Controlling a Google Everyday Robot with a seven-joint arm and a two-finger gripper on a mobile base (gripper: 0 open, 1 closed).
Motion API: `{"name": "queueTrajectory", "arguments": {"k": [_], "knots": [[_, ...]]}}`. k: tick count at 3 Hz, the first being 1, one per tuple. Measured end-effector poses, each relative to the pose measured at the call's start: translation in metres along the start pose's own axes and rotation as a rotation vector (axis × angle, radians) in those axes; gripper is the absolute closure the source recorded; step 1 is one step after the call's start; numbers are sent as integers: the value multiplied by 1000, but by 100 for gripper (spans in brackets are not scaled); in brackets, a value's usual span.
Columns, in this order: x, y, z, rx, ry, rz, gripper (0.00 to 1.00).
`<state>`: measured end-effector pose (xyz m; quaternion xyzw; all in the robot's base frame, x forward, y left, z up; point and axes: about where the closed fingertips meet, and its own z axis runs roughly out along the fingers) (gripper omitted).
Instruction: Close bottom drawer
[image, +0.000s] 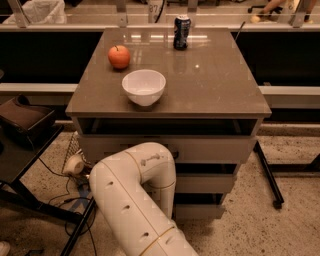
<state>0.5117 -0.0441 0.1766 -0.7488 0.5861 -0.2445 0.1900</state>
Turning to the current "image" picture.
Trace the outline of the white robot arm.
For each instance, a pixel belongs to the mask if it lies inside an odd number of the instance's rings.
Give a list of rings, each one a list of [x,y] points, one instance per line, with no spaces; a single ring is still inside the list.
[[[172,220],[176,170],[166,147],[142,143],[106,157],[89,183],[127,256],[198,256]]]

